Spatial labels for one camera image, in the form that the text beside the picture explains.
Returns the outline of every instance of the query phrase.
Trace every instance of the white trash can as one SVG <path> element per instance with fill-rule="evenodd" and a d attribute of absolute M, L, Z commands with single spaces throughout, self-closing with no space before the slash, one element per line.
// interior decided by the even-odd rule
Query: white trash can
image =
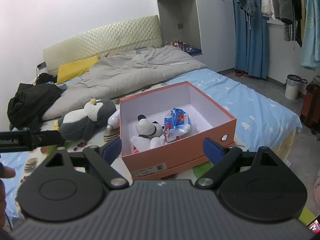
<path fill-rule="evenodd" d="M 300 83 L 307 84 L 306 79 L 301 79 L 301 77 L 297 75 L 287 75 L 287 81 L 285 82 L 285 97 L 289 100 L 296 100 L 299 93 L 299 85 Z"/>

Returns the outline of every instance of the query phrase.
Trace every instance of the human hand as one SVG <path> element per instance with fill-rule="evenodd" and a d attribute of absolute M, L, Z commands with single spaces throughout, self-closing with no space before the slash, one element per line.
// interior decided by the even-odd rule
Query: human hand
<path fill-rule="evenodd" d="M 3 179 L 13 178 L 16 175 L 14 169 L 4 166 L 4 174 L 2 176 Z M 4 183 L 0 180 L 0 228 L 3 228 L 5 222 L 5 208 L 7 203 L 5 202 L 5 188 Z"/>

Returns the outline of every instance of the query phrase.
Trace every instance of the quilted headboard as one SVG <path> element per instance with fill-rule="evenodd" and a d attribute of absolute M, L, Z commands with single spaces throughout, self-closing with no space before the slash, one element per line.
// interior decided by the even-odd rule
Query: quilted headboard
<path fill-rule="evenodd" d="M 61 41 L 43 50 L 50 74 L 56 75 L 61 64 L 104 52 L 123 52 L 134 48 L 160 47 L 158 16 L 148 16 L 106 25 Z"/>

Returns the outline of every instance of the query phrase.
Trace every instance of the snack package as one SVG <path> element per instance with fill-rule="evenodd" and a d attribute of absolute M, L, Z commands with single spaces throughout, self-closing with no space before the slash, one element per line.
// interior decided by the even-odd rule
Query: snack package
<path fill-rule="evenodd" d="M 177 137 L 180 138 L 190 128 L 189 116 L 182 109 L 174 108 L 164 117 L 164 136 L 167 142 L 175 141 Z"/>

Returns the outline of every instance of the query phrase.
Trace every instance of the brown suitcase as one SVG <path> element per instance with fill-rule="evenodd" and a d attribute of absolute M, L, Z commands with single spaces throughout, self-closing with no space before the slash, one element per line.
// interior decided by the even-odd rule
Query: brown suitcase
<path fill-rule="evenodd" d="M 320 121 L 320 76 L 316 76 L 306 90 L 300 120 L 306 127 L 317 128 Z"/>

